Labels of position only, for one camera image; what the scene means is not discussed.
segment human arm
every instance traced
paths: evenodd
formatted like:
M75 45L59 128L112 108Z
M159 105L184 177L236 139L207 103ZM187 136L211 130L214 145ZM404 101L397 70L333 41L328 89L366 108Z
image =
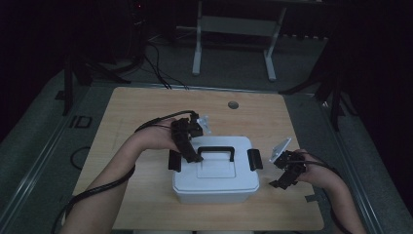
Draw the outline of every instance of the human arm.
M127 174L146 149L178 151L166 120L131 135L88 189L113 182ZM60 233L110 233L121 207L128 182L78 202L66 218Z
M296 150L296 152L303 153L306 161L316 161L305 150ZM352 194L343 179L322 166L307 164L306 167L306 172L300 175L297 180L323 188L339 222L351 233L366 233L358 216ZM342 233L336 225L334 225L334 233Z

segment white plastic storage box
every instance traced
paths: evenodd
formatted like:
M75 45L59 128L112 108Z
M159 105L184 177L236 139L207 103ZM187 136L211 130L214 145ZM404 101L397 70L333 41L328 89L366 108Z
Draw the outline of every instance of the white plastic storage box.
M204 160L187 163L182 159L180 172L173 172L173 189L181 203L240 203L258 190L258 173L251 166L256 163L250 163L252 145L247 137L200 136L191 143ZM262 169L260 157L258 164Z

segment box lid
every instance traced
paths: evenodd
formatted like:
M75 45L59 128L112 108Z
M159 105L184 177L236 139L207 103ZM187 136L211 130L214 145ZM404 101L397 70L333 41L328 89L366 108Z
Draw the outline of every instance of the box lid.
M173 173L173 188L179 193L256 191L259 179L249 166L251 142L244 136L199 136L192 139L204 161L181 160L181 172Z

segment gray floor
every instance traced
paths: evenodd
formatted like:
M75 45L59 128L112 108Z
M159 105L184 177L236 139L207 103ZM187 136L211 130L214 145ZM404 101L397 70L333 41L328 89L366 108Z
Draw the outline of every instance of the gray floor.
M191 74L194 55L191 38L176 44L165 45L160 38L152 42L160 50L159 67L190 89L269 93L291 88L307 79L325 44L318 40L298 41L286 37L279 40L273 55L278 80L269 82L262 52L256 48L226 45L230 49L223 49L222 45L218 48L214 43L206 42L201 74L194 77ZM147 55L153 62L156 61L153 48L148 47ZM132 80L131 87L162 88L150 69L145 62L141 69L122 76ZM62 101L54 100L57 91L63 88L60 73L33 101L19 124L1 144L0 210L3 214L1 224L5 226L0 230L5 233L51 231L80 173L70 164L70 154L92 144L106 104L117 86L98 77L91 87L76 86L76 104L71 113L63 117ZM329 108L311 96L316 89L317 85L314 85L299 94L285 97L301 147L324 158L343 174L354 192L369 233L413 233L412 217L401 202L360 120L346 113L339 119L340 132L334 132L328 122ZM70 128L74 116L92 117L92 125L88 129ZM87 153L88 150L82 150L76 154L78 165L83 164ZM32 165L36 163L44 165L44 168L32 170ZM25 176L34 177L33 183L20 184ZM317 188L315 191L325 222L324 229L317 233L330 233L329 206L322 191Z

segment person's left arm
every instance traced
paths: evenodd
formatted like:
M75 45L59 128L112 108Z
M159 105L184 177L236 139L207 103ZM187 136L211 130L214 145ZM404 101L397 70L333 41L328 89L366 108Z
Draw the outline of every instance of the person's left arm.
M170 123L149 127L130 136L88 189L99 187L126 175L146 149L178 151L170 138ZM116 220L128 182L78 202L66 218L60 233L110 233Z

